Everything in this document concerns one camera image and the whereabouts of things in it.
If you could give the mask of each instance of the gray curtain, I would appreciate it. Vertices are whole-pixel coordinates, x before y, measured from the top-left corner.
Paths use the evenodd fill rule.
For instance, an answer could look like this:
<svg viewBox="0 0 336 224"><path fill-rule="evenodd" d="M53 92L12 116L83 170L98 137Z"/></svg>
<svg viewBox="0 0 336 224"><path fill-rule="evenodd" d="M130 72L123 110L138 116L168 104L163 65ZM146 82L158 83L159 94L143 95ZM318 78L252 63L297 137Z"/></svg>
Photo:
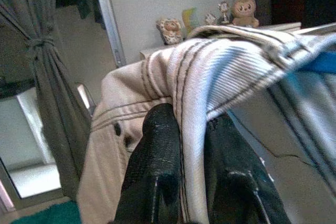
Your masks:
<svg viewBox="0 0 336 224"><path fill-rule="evenodd" d="M75 199L91 119L51 36L55 6L56 0L0 0L0 19L26 41L44 135L55 157L63 192Z"/></svg>

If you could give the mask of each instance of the floor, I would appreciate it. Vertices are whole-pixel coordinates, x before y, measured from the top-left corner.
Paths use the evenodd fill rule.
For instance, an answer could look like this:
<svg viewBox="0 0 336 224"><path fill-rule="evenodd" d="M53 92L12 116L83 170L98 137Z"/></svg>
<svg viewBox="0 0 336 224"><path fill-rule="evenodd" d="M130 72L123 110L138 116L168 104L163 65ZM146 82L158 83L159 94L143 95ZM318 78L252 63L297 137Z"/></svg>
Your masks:
<svg viewBox="0 0 336 224"><path fill-rule="evenodd" d="M29 216L29 215L33 215L37 212L40 212L54 204L61 204L64 203L66 201L69 201L68 197L64 197L64 198L60 198L60 199L55 199L55 200L51 200L36 206L32 206L32 207L28 207L19 211L14 211L14 212L9 212L7 214L5 214L5 216L0 217L0 223L1 224L10 224L12 221L17 220L21 217L24 216Z"/></svg>
<svg viewBox="0 0 336 224"><path fill-rule="evenodd" d="M9 174L22 198L61 187L55 164L13 170Z"/></svg>

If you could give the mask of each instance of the white striped fabric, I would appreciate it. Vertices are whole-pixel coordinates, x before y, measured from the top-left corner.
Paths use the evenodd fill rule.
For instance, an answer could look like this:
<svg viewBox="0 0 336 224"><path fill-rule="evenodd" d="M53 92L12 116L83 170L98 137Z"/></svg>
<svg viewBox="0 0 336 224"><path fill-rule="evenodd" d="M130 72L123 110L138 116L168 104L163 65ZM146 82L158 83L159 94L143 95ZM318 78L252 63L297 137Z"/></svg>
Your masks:
<svg viewBox="0 0 336 224"><path fill-rule="evenodd" d="M183 218L207 224L206 122L336 43L334 34L298 36L225 26L197 28L191 37L200 38L158 51L103 80L78 194L84 223L106 223L114 218L129 153L141 137L142 120L154 105L169 102L181 132ZM119 136L112 127L116 123L122 132ZM123 144L126 138L133 139L131 147ZM116 170L118 179L113 179L111 171Z"/></svg>

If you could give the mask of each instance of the teddy bear figurine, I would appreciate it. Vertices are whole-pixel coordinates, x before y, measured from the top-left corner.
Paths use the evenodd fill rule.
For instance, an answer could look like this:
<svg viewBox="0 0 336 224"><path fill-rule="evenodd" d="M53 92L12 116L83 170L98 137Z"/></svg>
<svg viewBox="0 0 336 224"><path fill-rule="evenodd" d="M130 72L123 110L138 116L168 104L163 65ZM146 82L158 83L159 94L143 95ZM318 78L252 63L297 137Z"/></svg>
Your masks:
<svg viewBox="0 0 336 224"><path fill-rule="evenodd" d="M259 20L254 17L255 0L235 0L232 7L234 17L232 24L236 26L258 27Z"/></svg>
<svg viewBox="0 0 336 224"><path fill-rule="evenodd" d="M226 1L222 1L220 4L218 4L218 9L222 13L221 17L218 19L219 25L226 25L229 24L229 18L227 16L227 12L229 11L230 7L229 4Z"/></svg>
<svg viewBox="0 0 336 224"><path fill-rule="evenodd" d="M182 42L181 24L177 19L161 18L156 25L166 45Z"/></svg>

